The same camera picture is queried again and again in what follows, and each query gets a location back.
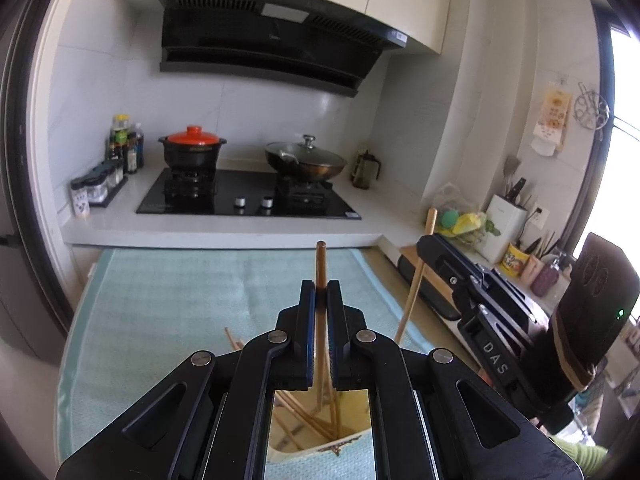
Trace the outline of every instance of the black range hood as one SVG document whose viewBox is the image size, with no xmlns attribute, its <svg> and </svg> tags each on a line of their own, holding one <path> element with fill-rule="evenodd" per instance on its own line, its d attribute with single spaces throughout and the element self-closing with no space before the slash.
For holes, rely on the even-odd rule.
<svg viewBox="0 0 640 480">
<path fill-rule="evenodd" d="M 215 72 L 353 97 L 407 36 L 326 0 L 160 0 L 161 72 Z"/>
</svg>

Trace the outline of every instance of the green ball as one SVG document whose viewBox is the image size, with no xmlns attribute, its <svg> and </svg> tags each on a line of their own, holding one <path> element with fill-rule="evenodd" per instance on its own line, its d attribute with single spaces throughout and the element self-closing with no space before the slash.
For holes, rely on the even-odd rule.
<svg viewBox="0 0 640 480">
<path fill-rule="evenodd" d="M 451 229 L 458 221 L 459 213 L 455 209 L 445 211 L 440 218 L 440 225 L 445 229 Z"/>
</svg>

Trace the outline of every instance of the brown strap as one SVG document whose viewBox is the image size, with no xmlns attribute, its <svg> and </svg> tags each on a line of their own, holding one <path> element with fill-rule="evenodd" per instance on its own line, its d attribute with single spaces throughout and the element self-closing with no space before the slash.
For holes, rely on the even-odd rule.
<svg viewBox="0 0 640 480">
<path fill-rule="evenodd" d="M 554 345 L 556 346 L 560 367 L 572 386 L 577 391 L 583 392 L 587 389 L 589 383 L 593 381 L 595 368 L 591 365 L 591 369 L 587 370 L 582 366 L 581 362 L 578 361 L 578 358 L 567 341 L 564 323 L 558 314 L 557 308 L 551 316 L 551 326 L 554 331 Z"/>
</svg>

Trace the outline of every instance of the teal mat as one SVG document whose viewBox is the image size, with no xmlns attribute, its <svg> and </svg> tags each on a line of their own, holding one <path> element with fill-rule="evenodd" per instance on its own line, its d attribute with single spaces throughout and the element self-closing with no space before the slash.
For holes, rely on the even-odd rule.
<svg viewBox="0 0 640 480">
<path fill-rule="evenodd" d="M 329 279 L 371 329 L 393 337 L 402 308 L 359 250 L 329 250 Z M 248 341 L 272 330 L 313 279 L 313 250 L 105 250 L 78 307 L 58 385 L 62 462 L 199 349 L 231 352 L 224 327 Z M 404 348 L 429 352 L 410 324 Z M 370 434 L 332 452 L 268 464 L 273 480 L 374 478 Z"/>
</svg>

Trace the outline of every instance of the black glass cooktop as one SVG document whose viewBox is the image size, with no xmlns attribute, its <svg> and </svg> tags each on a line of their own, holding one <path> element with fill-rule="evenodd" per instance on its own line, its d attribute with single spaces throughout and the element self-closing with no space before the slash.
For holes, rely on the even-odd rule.
<svg viewBox="0 0 640 480">
<path fill-rule="evenodd" d="M 217 170 L 212 188 L 197 196 L 175 194 L 182 188 L 174 186 L 167 168 L 136 213 L 361 219 L 328 182 L 300 184 L 275 173 Z"/>
</svg>

